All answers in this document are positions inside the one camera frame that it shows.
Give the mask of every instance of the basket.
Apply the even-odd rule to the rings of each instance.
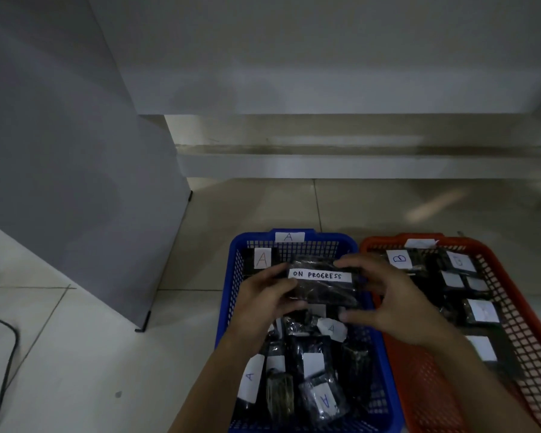
[[[369,237],[361,243],[361,252],[403,248],[409,238],[432,238],[437,246],[473,255],[480,263],[493,299],[503,310],[503,324],[509,336],[525,380],[509,391],[541,426],[541,322],[494,253],[483,243],[464,237],[442,234],[399,234],[395,237]],[[433,249],[423,252],[436,252]],[[376,307],[380,297],[373,295]],[[467,431],[450,385],[433,358],[424,349],[410,346],[383,335],[390,364],[397,382],[405,422],[411,433]]]
[[[298,235],[304,241],[275,241],[279,239],[276,233],[284,236],[285,232],[291,237]],[[243,260],[240,250],[246,247],[278,247],[281,261],[289,261],[293,254],[307,254],[338,258],[344,254],[357,252],[355,241],[347,235],[315,232],[314,229],[289,230],[273,229],[271,232],[245,232],[232,240],[228,254],[227,272],[224,279],[223,298],[220,304],[219,327],[216,334],[216,345],[226,331],[232,317],[232,311],[237,300],[238,288],[243,281]],[[367,309],[373,309],[373,303],[368,294],[361,296],[361,302]],[[336,424],[335,428],[325,427],[323,431],[339,432],[400,432],[404,426],[399,396],[390,370],[385,344],[378,331],[367,327],[355,327],[349,334],[359,339],[370,341],[375,350],[373,384],[371,386],[371,402],[368,416],[365,419],[344,419]],[[234,420],[229,431],[245,432],[261,430],[273,431],[272,427],[264,422],[248,422]],[[308,427],[296,427],[295,431],[307,431]]]

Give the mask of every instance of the white label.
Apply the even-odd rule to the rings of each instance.
[[[276,242],[302,242],[304,241],[304,232],[275,232],[274,241]]]
[[[353,282],[349,272],[331,272],[330,270],[290,269],[289,278],[310,279],[314,281]]]
[[[279,372],[286,372],[287,367],[284,364],[284,356],[267,357],[267,371],[276,369]]]
[[[347,338],[347,327],[338,320],[319,318],[317,322],[318,331],[322,335],[330,336],[335,342],[344,342]]]
[[[472,276],[467,277],[467,282],[469,283],[469,287],[473,290],[477,291],[489,291],[489,286],[485,281],[479,278],[473,278]]]
[[[271,262],[272,249],[269,247],[255,247],[254,248],[254,268],[266,269],[272,265]]]
[[[261,381],[262,365],[264,363],[265,356],[262,354],[250,358],[240,379],[238,398],[252,404],[257,402],[258,384]]]
[[[327,413],[330,416],[336,416],[339,413],[335,397],[328,383],[321,383],[310,390],[314,403],[318,407],[319,413]]]
[[[497,310],[491,301],[467,299],[477,322],[499,322]]]
[[[435,247],[437,241],[434,238],[409,238],[405,242],[405,247],[414,247],[416,249],[430,249]]]
[[[307,307],[310,312],[316,316],[320,316],[322,318],[326,317],[326,305],[325,304],[309,304]]]
[[[458,287],[460,289],[464,289],[465,285],[463,284],[463,280],[461,279],[460,275],[451,274],[449,272],[445,272],[444,270],[441,271],[441,275],[443,275],[445,284],[449,287]]]
[[[406,250],[388,250],[389,263],[397,269],[412,269],[411,257]]]
[[[475,351],[483,361],[497,361],[495,351],[487,336],[465,336],[475,347]]]
[[[276,330],[279,332],[279,338],[283,338],[283,323],[280,321],[280,318],[276,320]]]
[[[325,370],[325,357],[322,353],[303,353],[304,379]]]
[[[451,264],[455,269],[466,270],[469,272],[477,271],[477,269],[475,269],[475,266],[473,265],[473,262],[469,258],[469,255],[449,251],[447,251],[447,255],[449,256],[449,260],[451,260]]]

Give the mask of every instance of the red plastic basket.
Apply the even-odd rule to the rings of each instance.
[[[497,260],[483,243],[443,234],[399,234],[394,237],[368,237],[361,252],[400,249],[409,238],[433,238],[437,246],[473,255],[481,264],[493,298],[501,306],[503,325],[525,372],[525,380],[509,391],[529,410],[541,426],[541,322]],[[433,249],[423,252],[435,252]],[[381,305],[373,295],[376,307]],[[411,433],[460,433],[468,431],[457,400],[433,357],[424,349],[399,342],[384,334],[385,345],[405,422]]]

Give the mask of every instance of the white horizontal beam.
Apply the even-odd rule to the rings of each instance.
[[[541,156],[179,153],[186,177],[317,179],[541,179]]]

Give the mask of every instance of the hand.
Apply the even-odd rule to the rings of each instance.
[[[347,254],[336,267],[360,267],[367,289],[384,294],[376,311],[349,310],[343,322],[368,325],[411,345],[434,349],[461,334],[445,320],[403,271],[373,254]]]
[[[288,267],[288,263],[281,263],[264,269],[244,280],[239,287],[227,333],[239,339],[249,357],[258,353],[275,319],[307,307],[305,301],[283,298],[286,292],[295,288],[297,281],[294,278],[274,277]]]

